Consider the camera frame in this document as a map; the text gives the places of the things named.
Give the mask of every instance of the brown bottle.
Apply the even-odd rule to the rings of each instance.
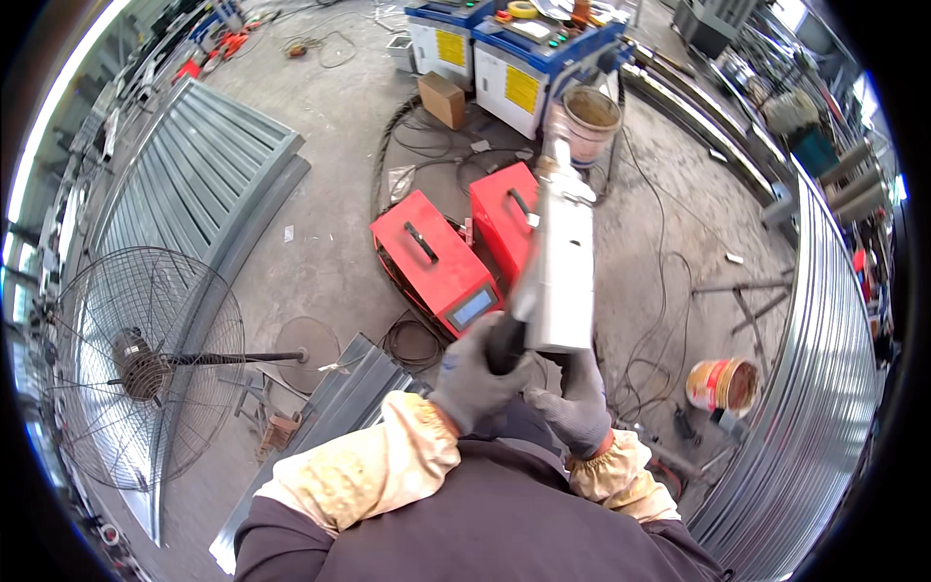
[[[588,14],[591,12],[591,0],[575,0],[572,18],[575,28],[585,30],[588,27]]]

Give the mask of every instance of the cardboard box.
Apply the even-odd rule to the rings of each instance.
[[[466,94],[451,81],[430,71],[417,79],[424,109],[451,129],[466,123]]]

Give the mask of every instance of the paint bucket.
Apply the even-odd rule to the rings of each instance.
[[[621,107],[597,89],[583,86],[566,91],[562,104],[572,133],[569,151],[573,166],[587,168],[594,165],[624,121]]]
[[[737,418],[746,415],[756,399],[760,371],[743,358],[705,359],[689,372],[685,396],[706,411],[723,408]]]

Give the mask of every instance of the orange bucket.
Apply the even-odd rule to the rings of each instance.
[[[743,358],[705,359],[689,372],[685,396],[696,408],[723,408],[741,418],[749,412],[759,387],[756,364]]]

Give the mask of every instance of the yellow warning sticker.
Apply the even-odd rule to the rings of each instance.
[[[466,66],[466,40],[459,34],[437,31],[437,51],[444,61]]]
[[[539,88],[539,81],[511,65],[507,66],[505,97],[529,114],[536,108],[536,90]]]

